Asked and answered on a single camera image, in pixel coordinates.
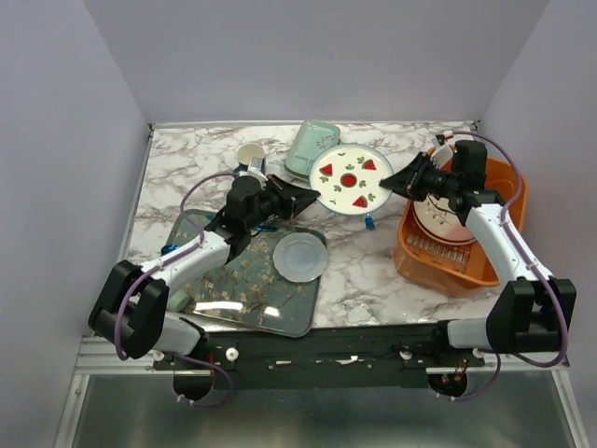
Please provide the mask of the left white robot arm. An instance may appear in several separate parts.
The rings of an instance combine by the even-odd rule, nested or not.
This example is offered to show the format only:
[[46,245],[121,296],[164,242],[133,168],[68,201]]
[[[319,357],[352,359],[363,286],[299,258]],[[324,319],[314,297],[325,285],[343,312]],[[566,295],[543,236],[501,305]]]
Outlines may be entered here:
[[122,360],[156,350],[174,353],[188,369],[198,368],[207,355],[204,332],[181,317],[166,315],[170,296],[237,258],[255,227],[272,218],[297,217],[319,196],[276,175],[262,180],[235,175],[224,207],[197,237],[157,259],[140,265],[123,260],[112,268],[91,310],[89,327],[111,342]]

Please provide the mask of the dark green mug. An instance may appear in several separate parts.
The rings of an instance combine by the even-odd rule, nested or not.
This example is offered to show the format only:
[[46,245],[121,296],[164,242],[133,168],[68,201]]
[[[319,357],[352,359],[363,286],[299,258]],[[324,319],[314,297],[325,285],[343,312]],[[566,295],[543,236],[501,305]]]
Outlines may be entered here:
[[248,175],[247,166],[254,157],[260,157],[266,160],[266,153],[263,147],[257,143],[242,145],[237,150],[238,166],[234,169],[237,175]]

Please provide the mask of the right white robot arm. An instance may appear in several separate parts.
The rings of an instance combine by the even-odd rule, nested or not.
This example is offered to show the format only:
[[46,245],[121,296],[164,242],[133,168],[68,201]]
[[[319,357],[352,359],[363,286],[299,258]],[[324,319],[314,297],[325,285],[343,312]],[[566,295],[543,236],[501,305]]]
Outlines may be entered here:
[[509,213],[512,200],[488,189],[488,146],[496,143],[478,133],[461,132],[448,171],[421,152],[380,186],[412,202],[428,195],[445,198],[468,228],[495,271],[502,292],[484,318],[443,322],[442,334],[429,345],[430,357],[451,365],[464,349],[512,355],[538,368],[560,364],[567,355],[576,288],[558,279],[536,257]]

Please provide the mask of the mint rectangular dish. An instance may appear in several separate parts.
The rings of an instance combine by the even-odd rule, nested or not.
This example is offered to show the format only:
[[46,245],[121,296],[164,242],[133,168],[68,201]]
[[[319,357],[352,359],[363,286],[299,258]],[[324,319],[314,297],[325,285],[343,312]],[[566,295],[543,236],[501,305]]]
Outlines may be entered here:
[[304,183],[308,183],[309,182],[309,175],[308,174],[305,174],[305,173],[302,173],[302,172],[297,172],[297,171],[289,168],[286,163],[284,164],[284,170],[285,170],[285,172],[288,175],[290,175],[294,179],[297,179],[297,180],[299,180],[301,182],[304,182]]
[[285,163],[289,168],[310,174],[315,160],[340,141],[340,128],[332,123],[305,120],[288,151]]

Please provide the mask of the pink and cream plate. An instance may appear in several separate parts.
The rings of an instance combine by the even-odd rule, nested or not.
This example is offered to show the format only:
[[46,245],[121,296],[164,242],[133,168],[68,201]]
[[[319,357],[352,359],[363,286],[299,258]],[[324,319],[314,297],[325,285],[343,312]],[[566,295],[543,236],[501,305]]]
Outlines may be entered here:
[[464,227],[449,208],[446,198],[428,195],[422,202],[412,203],[413,215],[419,228],[432,239],[448,245],[467,245],[475,241],[472,232]]

